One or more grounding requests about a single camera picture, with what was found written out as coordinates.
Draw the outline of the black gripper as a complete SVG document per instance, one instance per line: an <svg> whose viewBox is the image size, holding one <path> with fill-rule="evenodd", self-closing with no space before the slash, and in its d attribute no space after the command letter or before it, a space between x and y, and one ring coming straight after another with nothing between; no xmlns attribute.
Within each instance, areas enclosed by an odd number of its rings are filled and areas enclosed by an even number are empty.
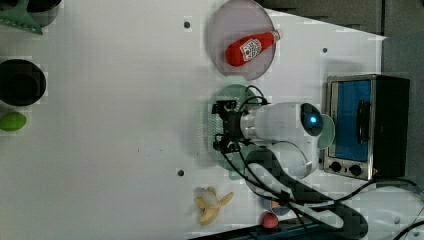
<svg viewBox="0 0 424 240"><path fill-rule="evenodd" d="M223 134L214 136L213 148L222 154L239 152L241 147L236 139L241 138L242 131L240 120L242 114L234 112L237 107L236 100L219 100L212 106L212 114L224 114Z"/></svg>

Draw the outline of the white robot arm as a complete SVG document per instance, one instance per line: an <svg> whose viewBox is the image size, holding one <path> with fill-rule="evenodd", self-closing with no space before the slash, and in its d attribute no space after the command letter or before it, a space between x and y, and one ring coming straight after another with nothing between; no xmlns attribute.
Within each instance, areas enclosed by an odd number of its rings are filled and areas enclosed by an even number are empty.
<svg viewBox="0 0 424 240"><path fill-rule="evenodd" d="M303 182L318 166L318 140L324 129L323 115L314 105L218 100L211 113L222 126L213 148L256 195L344 238L361 240L367 235L363 215Z"/></svg>

